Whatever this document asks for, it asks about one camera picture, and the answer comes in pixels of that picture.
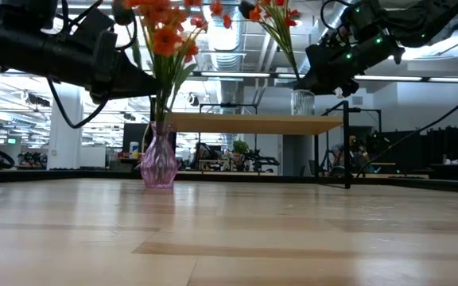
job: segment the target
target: wooden floor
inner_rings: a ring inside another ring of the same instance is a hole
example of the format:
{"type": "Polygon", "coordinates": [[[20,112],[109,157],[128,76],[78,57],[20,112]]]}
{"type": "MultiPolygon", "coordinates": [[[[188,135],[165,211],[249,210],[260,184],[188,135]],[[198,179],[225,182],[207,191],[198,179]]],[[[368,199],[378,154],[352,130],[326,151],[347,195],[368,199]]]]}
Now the wooden floor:
{"type": "Polygon", "coordinates": [[[458,286],[458,193],[0,184],[4,286],[458,286]]]}

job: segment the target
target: glass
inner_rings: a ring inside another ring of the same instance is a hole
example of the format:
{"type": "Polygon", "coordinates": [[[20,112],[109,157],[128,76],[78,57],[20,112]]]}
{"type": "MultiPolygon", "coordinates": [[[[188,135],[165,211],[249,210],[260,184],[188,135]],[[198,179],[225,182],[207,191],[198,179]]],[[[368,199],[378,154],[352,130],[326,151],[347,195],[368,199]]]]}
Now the glass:
{"type": "Polygon", "coordinates": [[[171,188],[178,170],[174,150],[169,143],[170,124],[151,122],[153,140],[141,162],[141,176],[147,188],[171,188]]]}
{"type": "Polygon", "coordinates": [[[306,90],[295,90],[291,92],[291,115],[314,115],[315,95],[306,90]]]}

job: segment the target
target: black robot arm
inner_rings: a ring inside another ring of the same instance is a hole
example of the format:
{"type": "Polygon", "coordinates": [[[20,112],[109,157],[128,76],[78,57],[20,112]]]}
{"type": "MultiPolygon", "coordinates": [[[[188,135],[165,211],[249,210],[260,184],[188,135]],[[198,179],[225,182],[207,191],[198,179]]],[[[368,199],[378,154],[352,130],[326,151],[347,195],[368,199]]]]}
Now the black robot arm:
{"type": "Polygon", "coordinates": [[[359,89],[355,75],[393,56],[400,64],[405,47],[421,47],[458,14],[458,0],[421,0],[405,10],[386,11],[378,0],[362,0],[341,16],[342,24],[319,44],[306,48],[310,70],[295,86],[315,95],[347,97],[359,89]]]}
{"type": "Polygon", "coordinates": [[[58,0],[2,0],[0,75],[12,68],[85,87],[96,103],[155,95],[157,81],[116,47],[115,22],[98,10],[100,3],[102,0],[69,20],[68,4],[63,0],[64,14],[59,16],[66,26],[50,34],[42,29],[52,28],[58,0]]]}

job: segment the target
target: ceiling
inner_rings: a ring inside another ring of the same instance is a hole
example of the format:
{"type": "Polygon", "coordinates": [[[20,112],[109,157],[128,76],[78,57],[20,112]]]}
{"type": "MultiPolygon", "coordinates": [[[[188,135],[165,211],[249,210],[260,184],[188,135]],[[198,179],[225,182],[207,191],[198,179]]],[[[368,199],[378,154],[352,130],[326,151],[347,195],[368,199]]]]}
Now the ceiling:
{"type": "MultiPolygon", "coordinates": [[[[74,17],[93,3],[93,1],[80,0],[69,0],[68,2],[71,7],[71,17],[74,17]]],[[[415,2],[406,0],[380,1],[382,6],[387,9],[404,8],[415,2]]],[[[237,4],[235,1],[224,1],[223,3],[227,9],[235,7],[237,4]]],[[[301,64],[305,61],[305,48],[310,44],[316,43],[316,39],[312,37],[312,29],[317,19],[319,19],[322,1],[298,0],[292,1],[290,5],[292,10],[296,9],[301,12],[300,17],[297,19],[297,27],[291,28],[295,58],[301,64]]],[[[102,8],[110,13],[108,4],[104,4],[102,8]]],[[[329,15],[332,9],[332,6],[328,6],[325,13],[329,15]]],[[[192,12],[199,14],[202,13],[202,10],[192,12]]],[[[60,26],[61,21],[58,20],[55,28],[60,29],[60,26]]],[[[115,28],[118,33],[118,45],[124,45],[129,41],[126,29],[121,26],[116,26],[115,28]]],[[[184,25],[184,28],[187,31],[192,29],[189,21],[184,25]]],[[[141,32],[138,33],[138,39],[141,39],[140,43],[144,42],[141,32]]],[[[241,22],[241,25],[233,30],[222,30],[211,23],[208,33],[200,35],[198,46],[200,53],[196,56],[195,61],[198,64],[197,70],[201,71],[217,71],[217,60],[221,56],[233,56],[238,59],[239,64],[235,65],[235,69],[231,70],[231,72],[275,72],[278,69],[284,69],[289,66],[283,53],[277,52],[276,45],[266,36],[261,26],[251,22],[241,22]],[[238,39],[239,45],[236,49],[227,51],[221,48],[224,45],[230,45],[230,43],[227,43],[228,38],[238,39]]],[[[146,67],[148,65],[146,47],[142,47],[142,53],[144,55],[143,64],[146,67]]],[[[385,60],[370,68],[367,74],[455,76],[458,75],[458,59],[407,60],[401,65],[396,65],[392,60],[385,60]]],[[[233,79],[232,81],[236,82],[236,84],[249,86],[248,80],[239,81],[238,79],[233,79]]],[[[250,85],[255,87],[255,82],[251,80],[250,85]]],[[[200,103],[226,102],[224,89],[227,87],[228,85],[221,83],[217,79],[205,81],[189,80],[181,87],[173,111],[199,112],[199,108],[192,106],[190,103],[192,96],[197,97],[200,103]]],[[[382,88],[383,83],[362,83],[362,87],[367,89],[367,93],[372,93],[382,88]]],[[[237,89],[236,92],[244,94],[241,96],[233,95],[232,101],[239,100],[245,103],[254,101],[255,92],[244,92],[243,89],[237,89]]],[[[46,145],[49,135],[51,108],[26,103],[26,98],[29,95],[35,95],[53,104],[52,95],[44,78],[20,72],[9,72],[0,78],[0,110],[4,110],[0,111],[0,134],[27,134],[24,135],[27,137],[24,140],[26,144],[32,146],[46,145]]],[[[85,112],[96,108],[87,92],[83,94],[83,104],[85,112]]],[[[148,98],[110,101],[103,112],[83,129],[83,143],[85,145],[106,144],[120,146],[122,142],[121,124],[147,121],[149,121],[148,98]],[[134,120],[125,119],[125,113],[131,114],[134,120]]],[[[188,139],[184,143],[185,146],[192,145],[196,139],[194,135],[182,134],[181,136],[188,139]]],[[[222,136],[219,134],[210,136],[213,136],[214,143],[223,143],[222,136]]]]}

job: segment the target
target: column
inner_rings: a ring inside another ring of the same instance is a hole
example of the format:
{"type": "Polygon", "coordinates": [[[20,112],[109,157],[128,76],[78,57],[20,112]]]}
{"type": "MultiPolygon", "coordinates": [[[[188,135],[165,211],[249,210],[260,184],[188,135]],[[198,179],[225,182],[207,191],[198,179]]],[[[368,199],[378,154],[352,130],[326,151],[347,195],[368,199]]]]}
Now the column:
{"type": "MultiPolygon", "coordinates": [[[[83,88],[67,83],[54,86],[70,121],[73,124],[80,122],[83,119],[83,88]]],[[[68,126],[56,103],[53,103],[47,169],[79,168],[81,142],[82,128],[68,126]]]]}
{"type": "Polygon", "coordinates": [[[19,154],[21,153],[22,137],[21,136],[8,136],[6,142],[6,150],[4,151],[8,156],[12,157],[15,161],[15,165],[18,165],[19,154]]]}

